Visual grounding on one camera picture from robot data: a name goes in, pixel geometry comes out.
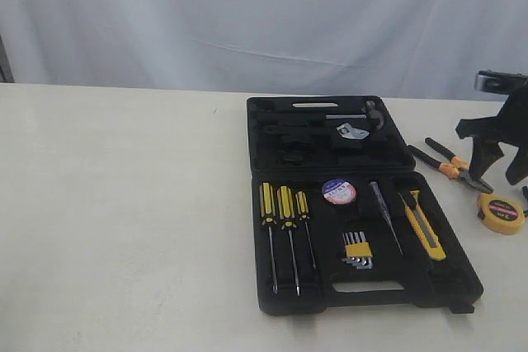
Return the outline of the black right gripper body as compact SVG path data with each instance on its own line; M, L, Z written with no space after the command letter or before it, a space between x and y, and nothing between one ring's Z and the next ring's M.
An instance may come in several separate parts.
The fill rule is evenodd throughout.
M527 85L513 91L495 116L461 119L455 132L459 138L527 148Z

